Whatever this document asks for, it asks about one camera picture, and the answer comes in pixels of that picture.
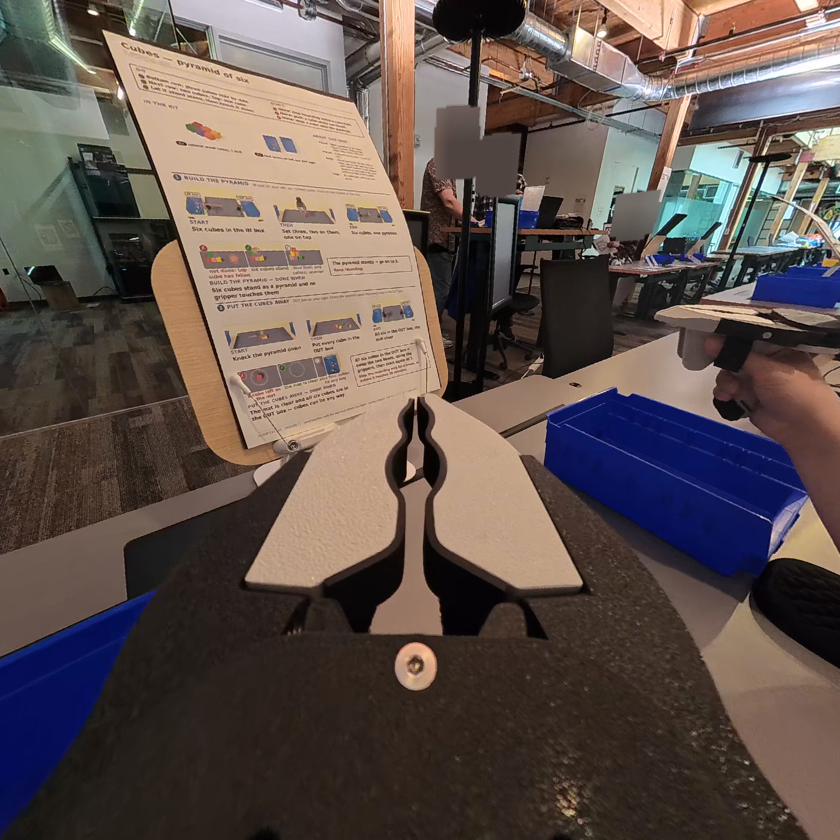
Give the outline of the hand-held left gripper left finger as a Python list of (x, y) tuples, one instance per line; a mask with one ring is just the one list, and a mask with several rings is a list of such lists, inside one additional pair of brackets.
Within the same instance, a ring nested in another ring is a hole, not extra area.
[(393, 397), (313, 449), (245, 575), (258, 592), (339, 603), (355, 632), (403, 580), (414, 399)]

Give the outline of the black metal shelf rack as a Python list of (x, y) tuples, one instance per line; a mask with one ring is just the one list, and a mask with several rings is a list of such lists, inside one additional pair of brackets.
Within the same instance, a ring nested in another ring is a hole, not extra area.
[(153, 298), (151, 272), (158, 253), (177, 234), (169, 217), (142, 217), (130, 169), (108, 146), (79, 143), (68, 163), (117, 294), (123, 300)]

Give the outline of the printed instruction sheet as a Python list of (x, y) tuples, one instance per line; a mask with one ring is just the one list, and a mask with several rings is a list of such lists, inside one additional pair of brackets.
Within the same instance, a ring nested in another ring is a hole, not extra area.
[(352, 102), (103, 37), (245, 449), (439, 392), (434, 300)]

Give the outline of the wooden support post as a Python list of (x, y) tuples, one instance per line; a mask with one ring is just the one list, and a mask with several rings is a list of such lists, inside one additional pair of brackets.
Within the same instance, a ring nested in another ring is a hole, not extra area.
[(380, 1), (382, 139), (401, 207), (414, 207), (415, 5)]
[(660, 136), (647, 189), (663, 190), (672, 172), (673, 159), (686, 119), (691, 114), (693, 96), (673, 100), (668, 104), (663, 132)]

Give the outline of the person's right hand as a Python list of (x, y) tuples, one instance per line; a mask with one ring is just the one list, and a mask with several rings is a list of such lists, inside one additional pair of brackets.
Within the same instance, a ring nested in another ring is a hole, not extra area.
[(752, 351), (740, 372), (718, 373), (713, 395), (745, 405), (752, 425), (792, 458), (838, 454), (838, 396), (807, 353)]

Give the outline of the blue plastic storage bin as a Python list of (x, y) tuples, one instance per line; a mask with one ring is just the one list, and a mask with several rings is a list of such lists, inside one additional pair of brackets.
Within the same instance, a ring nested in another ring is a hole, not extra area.
[(755, 282), (751, 300), (835, 309), (839, 302), (839, 267), (795, 266), (781, 273), (763, 273)]
[(1, 831), (78, 735), (153, 592), (1, 659)]
[(615, 388), (548, 415), (544, 465), (725, 575), (759, 574), (808, 501), (774, 441)]

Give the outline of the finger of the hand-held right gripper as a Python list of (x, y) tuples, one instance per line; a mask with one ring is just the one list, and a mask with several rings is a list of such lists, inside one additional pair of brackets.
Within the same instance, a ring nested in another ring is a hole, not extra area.
[(834, 313), (790, 308), (757, 310), (757, 315), (793, 329), (810, 332), (838, 333), (839, 316)]
[(771, 310), (728, 305), (682, 304), (658, 310), (655, 320), (678, 329), (717, 329), (723, 321), (750, 324), (760, 329), (779, 326)]

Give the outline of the black computer monitor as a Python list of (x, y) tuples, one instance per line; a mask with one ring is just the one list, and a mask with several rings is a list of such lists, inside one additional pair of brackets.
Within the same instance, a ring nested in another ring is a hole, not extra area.
[(518, 247), (518, 196), (495, 199), (490, 226), (490, 307), (495, 317), (512, 300)]

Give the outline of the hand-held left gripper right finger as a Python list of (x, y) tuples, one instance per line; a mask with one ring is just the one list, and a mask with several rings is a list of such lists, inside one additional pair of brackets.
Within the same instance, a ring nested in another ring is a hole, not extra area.
[(479, 634), (492, 610), (578, 595), (584, 581), (519, 452), (436, 395), (417, 400), (426, 499), (423, 572), (444, 634)]

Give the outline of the wooden top desk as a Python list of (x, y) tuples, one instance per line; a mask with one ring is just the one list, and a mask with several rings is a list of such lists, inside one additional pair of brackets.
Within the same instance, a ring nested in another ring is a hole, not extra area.
[[(594, 246), (594, 240), (606, 231), (598, 229), (529, 229), (520, 228), (516, 235), (515, 252), (537, 253), (543, 251), (587, 250)], [(490, 255), (490, 227), (471, 226), (469, 239), (469, 261), (484, 260)]]

